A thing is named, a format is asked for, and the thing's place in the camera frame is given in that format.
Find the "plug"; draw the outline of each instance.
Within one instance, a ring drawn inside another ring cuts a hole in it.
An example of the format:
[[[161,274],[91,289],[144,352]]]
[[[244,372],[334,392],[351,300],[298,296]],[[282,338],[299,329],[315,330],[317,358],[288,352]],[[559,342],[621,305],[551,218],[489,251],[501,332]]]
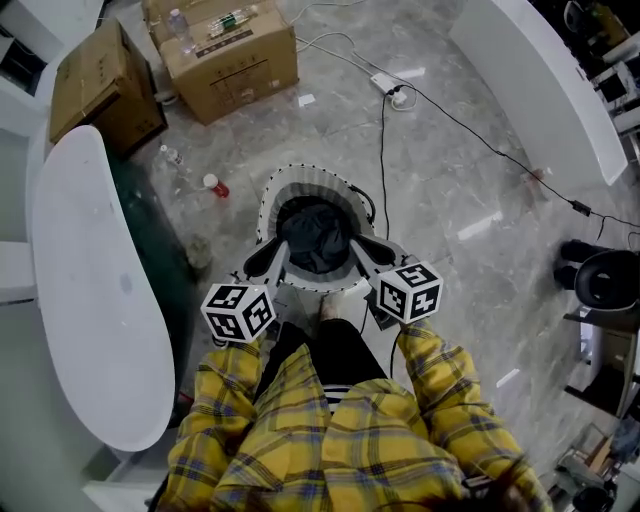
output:
[[[401,107],[406,103],[407,95],[402,91],[395,91],[395,82],[384,73],[376,73],[371,77],[371,81],[383,94],[391,98],[394,107]]]

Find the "bottle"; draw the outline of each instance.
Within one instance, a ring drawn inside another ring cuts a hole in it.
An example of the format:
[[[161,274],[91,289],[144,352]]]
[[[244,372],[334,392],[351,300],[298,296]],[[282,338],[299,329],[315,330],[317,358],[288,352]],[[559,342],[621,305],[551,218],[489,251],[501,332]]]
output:
[[[160,154],[165,158],[165,160],[179,168],[184,167],[184,157],[178,153],[177,150],[165,146],[164,144],[160,146]]]
[[[168,23],[174,35],[182,43],[182,52],[185,54],[191,53],[195,47],[195,43],[189,33],[189,24],[187,23],[187,19],[184,17],[184,14],[180,12],[180,9],[173,9],[171,11]]]
[[[229,195],[229,187],[222,183],[215,174],[206,174],[202,179],[202,183],[218,197],[225,198]]]
[[[237,9],[229,14],[225,14],[222,18],[218,18],[209,24],[211,36],[216,37],[222,34],[225,30],[242,25],[244,22],[249,21],[252,17],[258,14],[258,8],[255,5],[249,5],[242,9]]]

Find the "plaid sleeve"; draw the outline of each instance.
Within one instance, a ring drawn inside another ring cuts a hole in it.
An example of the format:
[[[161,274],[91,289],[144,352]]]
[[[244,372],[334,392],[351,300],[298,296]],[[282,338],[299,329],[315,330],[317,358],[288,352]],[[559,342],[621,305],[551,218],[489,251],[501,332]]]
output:
[[[159,510],[209,510],[210,498],[255,421],[260,376],[257,342],[207,354],[196,373],[196,396],[169,453]]]
[[[426,321],[405,326],[398,346],[406,361],[430,441],[456,457],[468,477],[499,477],[522,457],[522,450],[491,406],[480,396],[471,356],[448,346]],[[517,486],[534,510],[551,510],[532,469]]]

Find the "black cloth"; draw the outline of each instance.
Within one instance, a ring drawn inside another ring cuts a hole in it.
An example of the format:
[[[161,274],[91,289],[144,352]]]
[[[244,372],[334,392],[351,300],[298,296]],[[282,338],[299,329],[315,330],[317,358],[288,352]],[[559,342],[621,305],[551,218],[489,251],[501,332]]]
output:
[[[282,326],[280,339],[271,349],[269,362],[256,391],[256,400],[271,385],[284,360],[303,344],[309,347],[311,361],[323,385],[354,386],[365,380],[387,378],[358,329],[346,320],[325,320],[320,324],[316,340],[286,322]]]
[[[606,247],[591,245],[586,242],[581,242],[580,240],[571,240],[562,244],[560,247],[560,256],[567,261],[584,263],[591,258],[591,256],[610,250],[611,249],[607,249]],[[566,265],[555,270],[553,272],[553,277],[565,290],[575,290],[577,273],[577,268],[571,265]],[[592,281],[592,285],[594,287],[594,291],[597,291],[599,294],[608,293],[610,291],[610,282],[608,279],[595,277]]]
[[[640,289],[640,260],[636,253],[618,251],[571,240],[562,244],[560,256],[580,263],[556,269],[553,277],[565,290],[575,290],[580,302],[602,310],[631,307]]]
[[[282,205],[276,233],[289,242],[291,263],[314,274],[326,274],[347,261],[353,230],[347,215],[333,203],[301,196]]]

